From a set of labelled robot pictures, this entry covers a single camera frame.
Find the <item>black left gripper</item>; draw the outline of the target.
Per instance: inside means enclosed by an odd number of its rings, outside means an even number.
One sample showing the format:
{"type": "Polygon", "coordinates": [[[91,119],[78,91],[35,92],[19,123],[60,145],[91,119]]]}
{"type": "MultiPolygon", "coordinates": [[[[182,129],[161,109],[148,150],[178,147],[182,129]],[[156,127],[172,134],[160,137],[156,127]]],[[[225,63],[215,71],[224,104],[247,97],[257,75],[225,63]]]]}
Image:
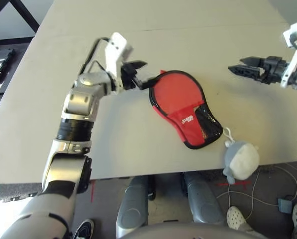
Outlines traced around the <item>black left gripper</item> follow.
{"type": "Polygon", "coordinates": [[[125,63],[121,67],[121,79],[123,83],[123,89],[133,89],[138,87],[140,90],[154,87],[159,79],[157,77],[147,78],[145,81],[141,81],[136,77],[137,69],[145,66],[147,62],[142,60],[136,60],[125,63]]]}

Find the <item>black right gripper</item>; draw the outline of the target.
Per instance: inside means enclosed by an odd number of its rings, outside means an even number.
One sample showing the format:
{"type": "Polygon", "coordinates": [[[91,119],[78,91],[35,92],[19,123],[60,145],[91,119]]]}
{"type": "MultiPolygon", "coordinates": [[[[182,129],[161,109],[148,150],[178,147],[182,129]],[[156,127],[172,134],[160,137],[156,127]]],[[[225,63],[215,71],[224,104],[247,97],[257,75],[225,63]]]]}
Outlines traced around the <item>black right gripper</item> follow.
{"type": "Polygon", "coordinates": [[[257,79],[260,77],[260,82],[264,84],[280,83],[282,75],[288,66],[288,63],[281,57],[269,56],[263,60],[260,57],[245,57],[240,59],[240,62],[245,65],[233,65],[228,69],[235,75],[257,79]],[[264,70],[260,76],[260,70],[251,66],[261,66],[264,70]]]}

